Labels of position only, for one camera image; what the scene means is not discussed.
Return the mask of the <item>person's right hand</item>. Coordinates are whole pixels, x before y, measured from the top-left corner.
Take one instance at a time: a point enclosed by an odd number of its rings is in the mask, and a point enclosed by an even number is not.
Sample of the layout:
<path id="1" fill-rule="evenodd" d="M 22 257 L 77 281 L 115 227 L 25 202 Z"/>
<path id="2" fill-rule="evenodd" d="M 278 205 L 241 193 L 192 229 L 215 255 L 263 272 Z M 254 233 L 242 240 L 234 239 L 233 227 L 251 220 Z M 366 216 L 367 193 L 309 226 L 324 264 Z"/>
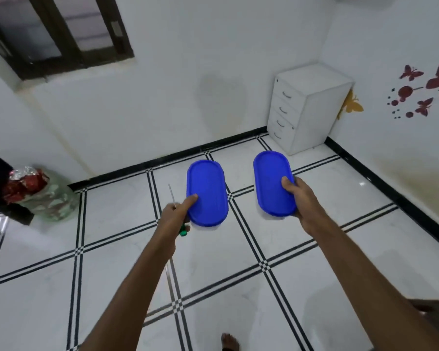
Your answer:
<path id="1" fill-rule="evenodd" d="M 328 227 L 331 219 L 310 186 L 301 178 L 297 178 L 299 195 L 298 197 L 293 196 L 297 206 L 293 216 L 299 219 L 304 231 L 314 238 Z"/>

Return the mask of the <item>person's left hand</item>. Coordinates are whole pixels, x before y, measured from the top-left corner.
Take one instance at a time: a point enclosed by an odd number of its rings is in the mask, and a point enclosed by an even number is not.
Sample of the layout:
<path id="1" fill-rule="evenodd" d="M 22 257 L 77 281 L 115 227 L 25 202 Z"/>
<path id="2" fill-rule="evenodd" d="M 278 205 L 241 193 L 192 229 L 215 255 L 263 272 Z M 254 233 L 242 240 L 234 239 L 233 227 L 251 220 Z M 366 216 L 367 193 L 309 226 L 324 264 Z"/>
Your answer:
<path id="1" fill-rule="evenodd" d="M 188 196 L 183 202 L 173 202 L 163 209 L 158 226 L 152 237 L 156 250 L 169 260 L 176 250 L 176 238 L 181 227 L 190 222 L 188 210 L 198 199 L 197 194 Z"/>

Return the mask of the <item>blue oval plastic lid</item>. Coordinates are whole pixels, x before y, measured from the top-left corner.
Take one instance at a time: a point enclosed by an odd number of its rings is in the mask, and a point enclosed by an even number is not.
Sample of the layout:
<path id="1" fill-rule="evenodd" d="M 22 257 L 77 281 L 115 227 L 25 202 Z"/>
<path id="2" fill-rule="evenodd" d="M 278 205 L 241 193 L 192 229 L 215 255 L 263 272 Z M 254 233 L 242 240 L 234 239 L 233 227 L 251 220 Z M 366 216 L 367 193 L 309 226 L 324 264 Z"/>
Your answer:
<path id="1" fill-rule="evenodd" d="M 219 226 L 229 212 L 228 193 L 224 171 L 212 160 L 198 160 L 187 170 L 187 196 L 198 199 L 188 209 L 191 223 L 205 229 Z"/>
<path id="2" fill-rule="evenodd" d="M 282 186 L 282 178 L 293 181 L 288 159 L 276 151 L 263 151 L 253 161 L 254 190 L 259 213 L 269 220 L 293 215 L 297 205 L 291 193 Z"/>

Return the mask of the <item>green handled screwdriver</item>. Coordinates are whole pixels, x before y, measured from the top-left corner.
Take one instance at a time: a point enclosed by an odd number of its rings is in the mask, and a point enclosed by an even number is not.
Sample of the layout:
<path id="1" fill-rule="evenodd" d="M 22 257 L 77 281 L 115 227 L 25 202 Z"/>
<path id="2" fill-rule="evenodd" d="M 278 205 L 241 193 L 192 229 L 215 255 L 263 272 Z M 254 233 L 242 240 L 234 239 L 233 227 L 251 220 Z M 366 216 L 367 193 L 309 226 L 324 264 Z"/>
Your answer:
<path id="1" fill-rule="evenodd" d="M 174 197 L 174 193 L 172 191 L 172 187 L 170 184 L 168 184 L 169 190 L 170 190 L 170 195 L 171 195 L 171 199 L 172 199 L 172 209 L 171 212 L 176 212 L 176 199 Z M 177 227 L 177 233 L 179 236 L 181 237 L 186 237 L 188 232 L 189 232 L 189 228 L 188 225 L 186 224 L 185 220 L 186 220 L 186 216 L 182 216 L 182 215 L 178 215 L 176 213 L 174 213 L 174 215 L 170 216 L 170 227 Z"/>

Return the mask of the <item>person's left forearm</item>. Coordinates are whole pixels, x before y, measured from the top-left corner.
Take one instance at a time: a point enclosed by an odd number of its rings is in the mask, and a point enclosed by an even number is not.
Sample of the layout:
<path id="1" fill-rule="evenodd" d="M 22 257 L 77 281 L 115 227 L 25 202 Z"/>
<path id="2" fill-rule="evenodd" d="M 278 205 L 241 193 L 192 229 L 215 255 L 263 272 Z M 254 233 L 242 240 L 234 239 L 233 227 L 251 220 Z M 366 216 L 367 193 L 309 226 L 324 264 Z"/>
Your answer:
<path id="1" fill-rule="evenodd" d="M 136 351 L 148 307 L 176 249 L 176 237 L 156 231 L 118 287 L 80 351 Z"/>

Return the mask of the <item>person's right forearm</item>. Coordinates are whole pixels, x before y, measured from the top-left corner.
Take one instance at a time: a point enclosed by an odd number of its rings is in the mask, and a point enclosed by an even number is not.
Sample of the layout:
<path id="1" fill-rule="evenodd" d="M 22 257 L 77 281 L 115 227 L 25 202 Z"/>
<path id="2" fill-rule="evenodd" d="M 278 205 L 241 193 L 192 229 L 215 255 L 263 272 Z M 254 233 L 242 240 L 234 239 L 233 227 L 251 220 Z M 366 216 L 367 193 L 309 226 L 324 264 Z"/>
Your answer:
<path id="1" fill-rule="evenodd" d="M 331 218 L 299 219 L 321 248 L 376 351 L 439 351 L 439 331 Z"/>

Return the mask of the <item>white drawer cabinet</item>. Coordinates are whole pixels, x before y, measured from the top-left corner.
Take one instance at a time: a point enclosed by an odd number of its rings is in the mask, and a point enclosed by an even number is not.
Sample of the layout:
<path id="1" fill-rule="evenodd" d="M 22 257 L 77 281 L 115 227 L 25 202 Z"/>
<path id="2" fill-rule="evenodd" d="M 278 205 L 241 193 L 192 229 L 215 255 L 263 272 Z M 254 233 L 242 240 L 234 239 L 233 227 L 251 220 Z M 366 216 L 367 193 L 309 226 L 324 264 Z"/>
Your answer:
<path id="1" fill-rule="evenodd" d="M 267 132 L 291 156 L 323 144 L 354 84 L 326 64 L 275 76 Z"/>

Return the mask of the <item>person's foot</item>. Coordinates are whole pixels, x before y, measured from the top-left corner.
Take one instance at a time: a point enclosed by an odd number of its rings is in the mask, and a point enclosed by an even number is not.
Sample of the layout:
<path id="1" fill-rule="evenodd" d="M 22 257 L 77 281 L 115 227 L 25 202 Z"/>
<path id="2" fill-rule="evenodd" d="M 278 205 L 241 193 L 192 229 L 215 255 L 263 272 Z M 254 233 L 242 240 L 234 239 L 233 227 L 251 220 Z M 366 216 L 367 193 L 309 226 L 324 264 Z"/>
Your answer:
<path id="1" fill-rule="evenodd" d="M 231 334 L 223 333 L 221 335 L 221 351 L 240 351 L 240 344 Z"/>

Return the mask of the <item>red and silver foil wrapping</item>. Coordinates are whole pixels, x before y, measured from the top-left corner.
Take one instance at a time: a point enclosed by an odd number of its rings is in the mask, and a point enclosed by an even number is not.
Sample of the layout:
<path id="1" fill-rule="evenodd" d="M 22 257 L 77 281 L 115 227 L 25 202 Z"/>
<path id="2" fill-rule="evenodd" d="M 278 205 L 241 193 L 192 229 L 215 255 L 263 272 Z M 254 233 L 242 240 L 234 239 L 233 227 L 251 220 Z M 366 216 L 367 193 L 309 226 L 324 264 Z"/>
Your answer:
<path id="1" fill-rule="evenodd" d="M 50 178 L 41 169 L 31 166 L 14 169 L 2 188 L 2 197 L 8 204 L 19 203 L 42 191 L 49 181 Z"/>

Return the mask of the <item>dark framed window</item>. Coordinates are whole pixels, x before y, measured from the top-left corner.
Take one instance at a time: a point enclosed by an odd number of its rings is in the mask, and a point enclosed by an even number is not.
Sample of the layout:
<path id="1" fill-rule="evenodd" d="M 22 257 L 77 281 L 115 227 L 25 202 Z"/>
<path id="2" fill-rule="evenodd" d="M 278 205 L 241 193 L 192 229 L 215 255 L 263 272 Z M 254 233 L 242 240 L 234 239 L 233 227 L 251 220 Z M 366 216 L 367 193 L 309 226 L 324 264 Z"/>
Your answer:
<path id="1" fill-rule="evenodd" d="M 116 0 L 0 0 L 0 64 L 18 80 L 131 58 Z"/>

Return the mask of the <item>yellow butterfly wall sticker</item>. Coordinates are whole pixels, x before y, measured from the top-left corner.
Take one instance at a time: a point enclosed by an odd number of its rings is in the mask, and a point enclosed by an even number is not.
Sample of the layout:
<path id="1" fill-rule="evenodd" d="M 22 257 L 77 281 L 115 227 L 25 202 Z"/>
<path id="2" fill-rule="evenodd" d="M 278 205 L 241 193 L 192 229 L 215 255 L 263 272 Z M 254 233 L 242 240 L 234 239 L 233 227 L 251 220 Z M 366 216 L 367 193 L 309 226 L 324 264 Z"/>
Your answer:
<path id="1" fill-rule="evenodd" d="M 341 115 L 345 113 L 351 113 L 351 112 L 363 112 L 364 108 L 359 103 L 359 99 L 356 95 L 353 94 L 353 89 L 351 88 L 344 100 L 343 105 L 340 108 L 340 111 L 337 115 L 337 120 L 340 120 Z"/>

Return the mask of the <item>red butterfly wall sticker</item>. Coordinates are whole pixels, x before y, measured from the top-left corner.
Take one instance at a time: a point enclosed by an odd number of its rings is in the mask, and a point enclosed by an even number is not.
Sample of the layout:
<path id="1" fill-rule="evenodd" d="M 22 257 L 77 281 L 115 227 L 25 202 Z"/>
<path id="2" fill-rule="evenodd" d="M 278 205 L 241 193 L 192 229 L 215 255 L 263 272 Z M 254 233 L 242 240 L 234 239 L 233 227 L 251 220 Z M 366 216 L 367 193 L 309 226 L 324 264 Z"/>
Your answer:
<path id="1" fill-rule="evenodd" d="M 386 107 L 395 120 L 427 118 L 439 108 L 439 64 L 431 70 L 405 65 L 387 95 Z"/>

